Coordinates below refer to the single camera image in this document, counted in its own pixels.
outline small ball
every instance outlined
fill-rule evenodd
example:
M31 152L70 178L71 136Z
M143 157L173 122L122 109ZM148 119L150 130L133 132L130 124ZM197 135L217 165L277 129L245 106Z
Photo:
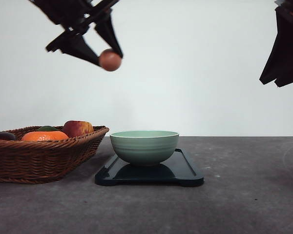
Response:
M122 58L112 49L106 49L100 54L99 64L104 70L113 72L121 66Z

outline wicker basket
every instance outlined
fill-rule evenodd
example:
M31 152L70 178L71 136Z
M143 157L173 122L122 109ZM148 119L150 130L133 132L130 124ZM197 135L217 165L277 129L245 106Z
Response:
M61 180L67 173L95 155L109 131L105 126L94 132L57 141L21 141L23 135L40 126L9 130L16 141L0 140L0 182L41 184Z

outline basket rim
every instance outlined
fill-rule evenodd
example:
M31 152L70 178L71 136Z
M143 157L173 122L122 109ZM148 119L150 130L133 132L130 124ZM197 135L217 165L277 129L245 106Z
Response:
M40 126L29 126L24 128L18 128L13 130L6 130L3 132L18 132L28 128L39 128ZM84 142L88 142L94 138L99 136L104 136L108 131L109 128L105 126L93 126L94 132L86 133L81 136L75 136L68 139L63 140L41 140L41 141L25 141L25 140L1 140L0 139L0 147L20 147L20 146L65 146L65 145L75 145Z

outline mandarin orange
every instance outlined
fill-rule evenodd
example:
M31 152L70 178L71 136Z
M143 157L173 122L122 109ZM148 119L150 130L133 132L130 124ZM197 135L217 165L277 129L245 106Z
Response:
M25 141L40 141L40 140L64 140L69 137L60 131L51 132L29 132L26 133L21 140Z

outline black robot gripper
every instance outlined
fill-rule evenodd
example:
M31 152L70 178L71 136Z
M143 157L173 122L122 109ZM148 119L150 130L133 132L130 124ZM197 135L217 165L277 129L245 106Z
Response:
M46 49L55 52L60 49L68 54L97 66L99 57L86 44L83 35L88 31L89 24L95 23L97 33L111 46L121 58L123 53L117 42L111 20L111 7L118 0L103 0L97 5L92 0L30 0L39 7L56 25L60 24L64 32L50 42Z
M274 80L282 87L293 83L293 0L276 3L278 33L260 81L267 84Z

